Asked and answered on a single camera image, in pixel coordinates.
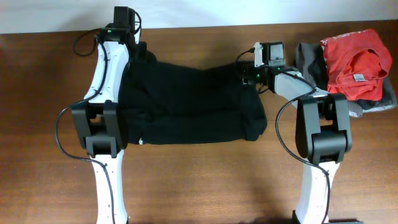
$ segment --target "white wall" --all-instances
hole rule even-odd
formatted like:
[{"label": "white wall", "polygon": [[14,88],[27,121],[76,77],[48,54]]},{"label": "white wall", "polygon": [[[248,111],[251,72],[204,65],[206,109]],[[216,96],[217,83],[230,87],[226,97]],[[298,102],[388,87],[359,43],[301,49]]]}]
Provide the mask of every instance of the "white wall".
[{"label": "white wall", "polygon": [[87,30],[129,6],[143,28],[398,19],[398,0],[0,0],[0,33]]}]

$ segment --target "red cloth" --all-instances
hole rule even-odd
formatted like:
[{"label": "red cloth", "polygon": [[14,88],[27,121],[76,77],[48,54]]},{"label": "red cloth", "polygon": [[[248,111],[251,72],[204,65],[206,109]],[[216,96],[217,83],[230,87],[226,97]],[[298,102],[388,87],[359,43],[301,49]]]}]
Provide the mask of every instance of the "red cloth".
[{"label": "red cloth", "polygon": [[329,37],[321,41],[321,46],[330,93],[343,93],[348,100],[381,100],[383,78],[392,58],[376,31]]}]

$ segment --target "wood grain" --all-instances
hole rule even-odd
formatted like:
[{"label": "wood grain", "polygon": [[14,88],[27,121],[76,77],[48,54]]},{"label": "wood grain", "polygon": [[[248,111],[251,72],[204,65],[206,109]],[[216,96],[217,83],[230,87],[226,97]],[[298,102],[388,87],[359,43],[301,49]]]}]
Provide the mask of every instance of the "wood grain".
[{"label": "wood grain", "polygon": [[[376,29],[398,60],[397,21],[279,24],[144,30],[142,40],[163,62],[195,68],[231,63],[256,41],[281,40],[291,64],[299,42]],[[55,118],[86,93],[96,56],[73,55],[79,32],[0,35],[0,223],[95,223],[91,164],[63,156]],[[81,50],[91,47],[84,40]],[[390,78],[398,90],[398,66]],[[285,102],[261,96],[269,127],[256,142],[129,145],[123,162],[124,202],[131,223],[238,223],[290,218],[300,195],[302,165],[279,144],[274,130]],[[398,223],[397,110],[351,120],[353,149],[333,183],[330,217]],[[295,110],[280,122],[294,148]],[[81,149],[70,116],[61,141]]]}]

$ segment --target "gray cloth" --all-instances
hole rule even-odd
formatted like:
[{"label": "gray cloth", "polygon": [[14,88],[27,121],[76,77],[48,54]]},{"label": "gray cloth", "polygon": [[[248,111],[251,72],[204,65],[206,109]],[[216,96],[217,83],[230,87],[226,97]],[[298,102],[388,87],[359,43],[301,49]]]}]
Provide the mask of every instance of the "gray cloth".
[{"label": "gray cloth", "polygon": [[[296,48],[296,67],[303,77],[322,90],[326,90],[328,75],[320,44],[300,43]],[[356,100],[348,102],[349,115],[362,117],[363,113],[395,108],[397,98],[388,77],[383,79],[383,96],[379,101]]]}]

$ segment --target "pile of clothes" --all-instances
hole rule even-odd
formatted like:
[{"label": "pile of clothes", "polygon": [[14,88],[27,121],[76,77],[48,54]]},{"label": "pile of clothes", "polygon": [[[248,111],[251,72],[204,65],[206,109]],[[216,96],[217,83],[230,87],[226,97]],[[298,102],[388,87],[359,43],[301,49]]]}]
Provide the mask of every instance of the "pile of clothes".
[{"label": "pile of clothes", "polygon": [[353,117],[397,106],[388,78],[391,65],[388,49],[372,29],[301,43],[296,49],[303,77],[322,90],[346,95]]}]

